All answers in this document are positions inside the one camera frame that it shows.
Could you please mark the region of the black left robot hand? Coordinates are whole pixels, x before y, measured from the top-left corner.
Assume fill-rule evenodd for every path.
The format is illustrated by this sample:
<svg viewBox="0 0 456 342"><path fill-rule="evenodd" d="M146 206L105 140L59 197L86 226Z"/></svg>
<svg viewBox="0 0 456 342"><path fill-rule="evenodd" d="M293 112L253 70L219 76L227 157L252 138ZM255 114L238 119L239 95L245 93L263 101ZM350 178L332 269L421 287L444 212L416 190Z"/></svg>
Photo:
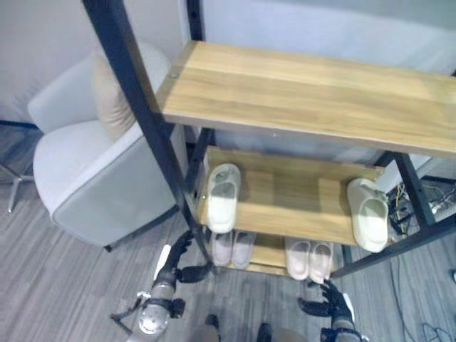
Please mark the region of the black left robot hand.
<svg viewBox="0 0 456 342"><path fill-rule="evenodd" d="M184 269L178 268L181 256L187 251L193 239L194 234L191 231L186 231L171 246L167 260L163 268L158 272L153 286L167 284L175 289L177 281L183 284L193 284L202 281L208 275L212 269L212 262L207 262L202 266L187 266Z"/></svg>

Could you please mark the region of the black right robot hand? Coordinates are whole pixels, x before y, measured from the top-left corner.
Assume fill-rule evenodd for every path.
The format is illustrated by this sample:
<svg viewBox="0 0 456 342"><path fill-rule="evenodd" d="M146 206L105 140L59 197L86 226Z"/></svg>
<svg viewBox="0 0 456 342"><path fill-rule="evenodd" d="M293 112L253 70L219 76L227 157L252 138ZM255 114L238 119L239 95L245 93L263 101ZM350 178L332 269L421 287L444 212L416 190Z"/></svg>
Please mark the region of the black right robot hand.
<svg viewBox="0 0 456 342"><path fill-rule="evenodd" d="M333 321L343 319L354 323L352 311L338 288L327 279L323 281L320 288L322 296L325 298L324 301L307 301L303 297L298 297L299 308L311 316L331 317Z"/></svg>

